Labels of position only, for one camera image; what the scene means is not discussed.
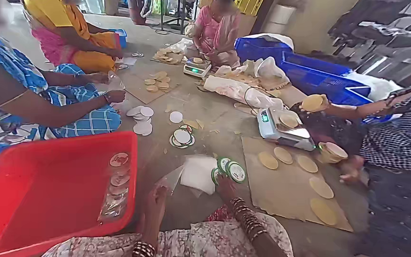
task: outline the cardboard sheet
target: cardboard sheet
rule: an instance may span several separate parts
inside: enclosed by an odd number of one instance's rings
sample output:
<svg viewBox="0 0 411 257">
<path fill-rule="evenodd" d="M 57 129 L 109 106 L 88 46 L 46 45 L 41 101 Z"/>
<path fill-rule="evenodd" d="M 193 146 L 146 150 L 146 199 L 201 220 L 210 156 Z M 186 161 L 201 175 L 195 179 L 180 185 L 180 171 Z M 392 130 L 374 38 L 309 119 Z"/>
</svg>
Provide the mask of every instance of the cardboard sheet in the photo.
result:
<svg viewBox="0 0 411 257">
<path fill-rule="evenodd" d="M 137 64 L 138 65 L 130 66 L 129 69 L 118 70 L 117 75 L 122 79 L 125 90 L 145 104 L 179 86 L 177 84 L 180 84 L 181 76 L 185 76 L 183 69 L 176 65 L 153 62 L 150 62 L 151 65 L 142 62 L 138 62 Z M 150 74 L 155 74 L 159 71 L 166 71 L 168 73 L 168 77 L 171 79 L 169 81 L 169 88 L 167 90 L 158 90 L 154 93 L 147 91 L 144 80 L 152 79 Z"/>
<path fill-rule="evenodd" d="M 303 170 L 296 162 L 296 155 L 309 156 L 309 152 L 285 147 L 293 155 L 293 164 L 279 161 L 279 167 L 276 170 L 271 170 L 261 164 L 258 160 L 258 154 L 267 151 L 273 155 L 277 145 L 263 139 L 250 137 L 242 137 L 242 144 L 252 202 L 255 206 L 269 214 L 326 225 L 317 218 L 310 207 L 310 199 L 320 198 L 337 216 L 338 222 L 333 227 L 353 231 L 337 201 L 334 198 L 322 198 L 310 187 L 309 179 L 311 177 L 324 180 L 321 166 L 318 165 L 319 171 L 317 173 L 310 173 Z"/>
</svg>

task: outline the blue saree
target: blue saree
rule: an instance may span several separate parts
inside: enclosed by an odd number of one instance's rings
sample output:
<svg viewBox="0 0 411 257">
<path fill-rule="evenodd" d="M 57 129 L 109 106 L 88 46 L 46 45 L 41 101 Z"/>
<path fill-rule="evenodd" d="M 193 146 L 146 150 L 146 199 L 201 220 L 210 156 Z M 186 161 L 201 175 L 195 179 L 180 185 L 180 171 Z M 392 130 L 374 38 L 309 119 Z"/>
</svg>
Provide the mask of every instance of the blue saree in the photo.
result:
<svg viewBox="0 0 411 257">
<path fill-rule="evenodd" d="M 2 38 L 0 38 L 0 64 L 20 84 L 56 106 L 85 102 L 99 96 L 91 83 L 84 86 L 49 86 L 31 61 L 18 50 L 12 49 Z M 65 74 L 84 74 L 79 67 L 73 64 L 61 64 L 54 71 Z M 114 132 L 120 123 L 120 115 L 109 105 L 93 110 L 74 123 L 60 128 L 27 124 L 22 118 L 0 110 L 0 151 L 15 143 L 45 139 L 47 131 L 49 138 L 75 137 Z"/>
</svg>

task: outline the wristwatch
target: wristwatch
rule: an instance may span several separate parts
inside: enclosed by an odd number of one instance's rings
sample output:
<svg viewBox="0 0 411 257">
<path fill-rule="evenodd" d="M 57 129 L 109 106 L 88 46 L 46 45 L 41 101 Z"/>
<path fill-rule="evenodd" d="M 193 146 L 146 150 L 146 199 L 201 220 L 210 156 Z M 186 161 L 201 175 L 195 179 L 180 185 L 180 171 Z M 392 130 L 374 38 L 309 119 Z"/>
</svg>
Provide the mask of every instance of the wristwatch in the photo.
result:
<svg viewBox="0 0 411 257">
<path fill-rule="evenodd" d="M 106 93 L 104 93 L 104 94 L 102 94 L 103 96 L 104 96 L 104 98 L 106 99 L 106 101 L 107 101 L 107 103 L 108 104 L 111 104 L 112 102 L 111 102 L 111 97 L 109 96 L 109 93 L 108 92 L 106 92 Z"/>
</svg>

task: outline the saree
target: saree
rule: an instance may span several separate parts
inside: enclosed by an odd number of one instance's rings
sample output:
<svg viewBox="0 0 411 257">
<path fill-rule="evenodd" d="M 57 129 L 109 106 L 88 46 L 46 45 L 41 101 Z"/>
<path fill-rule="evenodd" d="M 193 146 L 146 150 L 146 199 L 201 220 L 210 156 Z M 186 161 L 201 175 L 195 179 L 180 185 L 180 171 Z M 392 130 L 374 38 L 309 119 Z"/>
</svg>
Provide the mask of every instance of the saree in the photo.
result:
<svg viewBox="0 0 411 257">
<path fill-rule="evenodd" d="M 31 34 L 40 42 L 45 57 L 55 66 L 71 63 L 86 73 L 115 71 L 115 61 L 111 56 L 82 51 L 67 44 L 61 38 L 58 27 L 72 26 L 81 38 L 96 46 L 111 49 L 121 48 L 117 33 L 90 33 L 77 6 L 63 5 L 61 0 L 23 0 L 23 6 Z"/>
<path fill-rule="evenodd" d="M 269 235 L 288 257 L 293 249 L 284 227 L 274 218 L 256 213 Z M 140 234 L 113 237 L 71 238 L 49 249 L 43 257 L 123 257 L 131 256 Z M 258 257 L 245 232 L 235 219 L 191 224 L 189 230 L 158 233 L 157 257 Z"/>
<path fill-rule="evenodd" d="M 85 102 L 99 96 L 91 83 L 85 86 L 49 86 L 31 61 L 23 53 L 11 48 L 2 38 L 0 38 L 0 65 L 27 90 L 37 93 L 56 106 Z M 73 64 L 61 64 L 54 71 L 65 74 L 84 74 L 79 67 Z M 0 152 L 16 143 L 37 139 L 113 132 L 117 130 L 120 123 L 120 115 L 109 105 L 93 110 L 79 120 L 60 128 L 30 124 L 21 117 L 0 109 Z"/>
<path fill-rule="evenodd" d="M 200 42 L 205 57 L 207 58 L 221 49 L 229 49 L 218 53 L 217 60 L 212 60 L 215 63 L 214 66 L 228 65 L 233 68 L 240 64 L 237 52 L 233 49 L 239 20 L 239 13 L 235 11 L 223 16 L 221 21 L 217 22 L 212 18 L 209 6 L 201 8 L 195 22 L 195 30 L 202 31 Z"/>
</svg>

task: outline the pink saree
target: pink saree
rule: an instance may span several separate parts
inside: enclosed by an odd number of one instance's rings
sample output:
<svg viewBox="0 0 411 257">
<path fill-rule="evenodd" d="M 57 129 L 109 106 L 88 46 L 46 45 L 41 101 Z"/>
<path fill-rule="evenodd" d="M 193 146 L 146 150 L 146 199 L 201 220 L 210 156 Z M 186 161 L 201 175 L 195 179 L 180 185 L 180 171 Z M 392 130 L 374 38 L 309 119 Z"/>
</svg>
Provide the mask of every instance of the pink saree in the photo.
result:
<svg viewBox="0 0 411 257">
<path fill-rule="evenodd" d="M 224 16 L 220 23 L 212 18 L 209 6 L 201 8 L 195 22 L 195 29 L 202 31 L 200 36 L 200 51 L 207 56 L 214 56 L 214 66 L 229 65 L 232 68 L 239 66 L 239 57 L 233 49 L 237 38 L 239 13 Z"/>
</svg>

